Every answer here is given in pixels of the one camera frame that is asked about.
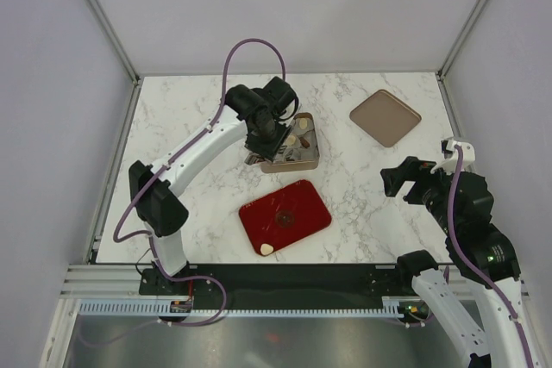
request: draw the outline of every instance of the metal frame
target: metal frame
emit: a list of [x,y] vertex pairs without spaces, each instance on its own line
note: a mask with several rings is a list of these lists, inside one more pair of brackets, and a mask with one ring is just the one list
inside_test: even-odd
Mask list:
[[138,72],[136,71],[135,67],[132,65],[132,62],[130,61],[129,56],[127,55],[124,48],[122,47],[121,40],[117,36],[115,30],[113,29],[113,26],[111,25],[109,18],[105,14],[104,8],[102,8],[102,5],[98,0],[85,0],[85,2],[90,8],[94,17],[96,18],[97,23],[99,24],[99,27],[102,29],[108,41],[113,46],[113,49],[117,57],[121,61],[121,64],[124,67],[125,71],[129,75],[130,80],[136,84],[140,80],[140,77],[138,76]]
[[[129,56],[113,29],[109,18],[104,12],[98,0],[85,0],[91,13],[97,19],[100,28],[105,33],[110,44],[114,48],[116,55],[122,63],[126,73],[133,82],[133,90],[129,96],[129,105],[124,117],[121,131],[118,135],[113,157],[110,161],[110,167],[106,175],[105,184],[101,200],[95,211],[94,220],[89,230],[89,239],[83,254],[83,262],[89,263],[94,246],[101,237],[104,223],[110,206],[110,201],[115,188],[117,173],[122,162],[124,148],[132,125],[135,109],[141,91],[141,77],[136,71]],[[442,94],[442,100],[447,110],[448,118],[455,135],[462,136],[462,127],[457,111],[454,106],[454,100],[446,87],[446,75],[454,64],[462,46],[479,20],[483,10],[488,5],[489,0],[477,0],[472,8],[466,22],[462,26],[461,32],[455,39],[453,46],[442,67],[436,72],[436,79]],[[459,271],[452,266],[450,269],[450,288],[462,301],[471,301],[474,299],[466,280],[461,277]],[[40,367],[60,367],[66,358],[69,349],[72,330],[76,321],[76,316],[83,299],[113,299],[113,300],[137,300],[139,299],[138,288],[140,286],[140,276],[135,271],[133,265],[70,265],[66,274],[66,280],[63,284],[60,299],[54,314],[53,323],[48,334],[47,343],[41,358]],[[391,299],[399,301],[417,300],[417,297],[401,296]]]
[[124,155],[124,149],[127,145],[130,128],[132,127],[132,120],[134,119],[136,107],[138,106],[141,86],[142,81],[140,80],[135,84],[131,94],[129,95],[127,112],[123,118],[122,126],[115,144],[115,149],[113,151],[113,156],[110,160],[108,173],[103,184],[102,195],[98,200],[98,204],[92,218],[92,224],[88,230],[88,242],[86,243],[86,247],[82,257],[83,263],[89,263],[91,261],[92,252],[99,248],[97,244],[99,243],[99,240],[102,236],[105,221],[107,220],[107,214],[109,212],[111,198],[113,197],[113,192],[115,190],[117,175],[122,163],[122,156]]
[[480,19],[481,14],[483,13],[483,10],[485,10],[488,3],[489,0],[477,0],[475,2],[475,5],[472,8],[469,16],[467,17],[466,22],[462,26],[460,33],[458,34],[458,36],[456,36],[455,43],[450,48],[450,51],[448,52],[441,69],[437,72],[439,77],[444,78],[449,73],[451,66],[454,64],[458,53],[464,45],[464,42],[466,42],[466,39],[474,29],[475,24]]

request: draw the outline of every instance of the small object in tin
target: small object in tin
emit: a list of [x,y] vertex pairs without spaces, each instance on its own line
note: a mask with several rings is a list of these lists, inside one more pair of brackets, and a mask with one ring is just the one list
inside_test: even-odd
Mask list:
[[305,137],[299,138],[299,142],[304,148],[309,148],[311,146],[311,144],[309,144],[309,141],[307,141]]
[[318,167],[320,152],[312,115],[308,112],[296,114],[290,125],[292,131],[278,150],[274,161],[260,162],[263,172],[298,172]]
[[249,155],[245,158],[245,164],[247,165],[259,164],[264,162],[265,159],[263,159],[259,154],[255,153],[249,153]]

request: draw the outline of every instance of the white bracket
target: white bracket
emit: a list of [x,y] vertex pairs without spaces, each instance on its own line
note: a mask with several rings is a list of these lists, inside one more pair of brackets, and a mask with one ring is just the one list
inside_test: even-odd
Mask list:
[[473,353],[480,357],[489,353],[485,332],[460,303],[440,271],[422,271],[420,276],[412,278],[412,289],[435,314],[463,366],[470,365]]
[[[168,165],[168,160],[178,152],[185,144],[190,142],[205,129],[209,130],[198,142],[191,146],[171,165],[171,168],[164,171],[160,181],[167,180],[171,185],[169,189],[176,196],[180,197],[188,184],[202,171],[218,154],[236,141],[245,139],[248,135],[248,127],[245,121],[237,118],[236,112],[228,106],[224,106],[218,122],[211,127],[210,119],[194,134],[178,144],[171,152],[164,157],[155,160],[152,164],[152,171],[158,171],[163,165]],[[182,246],[181,230],[165,237],[153,235],[155,250],[163,268],[169,275],[180,271],[187,263]]]
[[457,140],[454,137],[447,138],[441,142],[441,151],[445,159],[440,163],[437,163],[436,166],[431,169],[432,174],[440,168],[442,168],[447,174],[455,172],[456,163],[458,162],[458,150],[456,150],[456,146],[462,147],[462,151],[464,153],[462,170],[474,163],[475,150],[472,144],[467,141]]

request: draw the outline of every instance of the brown tray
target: brown tray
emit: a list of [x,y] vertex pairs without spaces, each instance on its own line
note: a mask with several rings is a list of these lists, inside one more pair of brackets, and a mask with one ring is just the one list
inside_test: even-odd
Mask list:
[[377,90],[353,109],[350,119],[384,147],[393,147],[422,117],[387,90]]

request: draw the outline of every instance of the black mounting plate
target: black mounting plate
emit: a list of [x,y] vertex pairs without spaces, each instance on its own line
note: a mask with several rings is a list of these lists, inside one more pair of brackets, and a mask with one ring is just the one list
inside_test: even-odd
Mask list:
[[[206,275],[228,293],[227,309],[380,309],[383,296],[410,296],[395,265],[188,265],[178,277]],[[156,268],[146,269],[144,296],[186,296],[188,283],[167,281]],[[214,284],[193,282],[194,309],[218,309],[222,293]]]

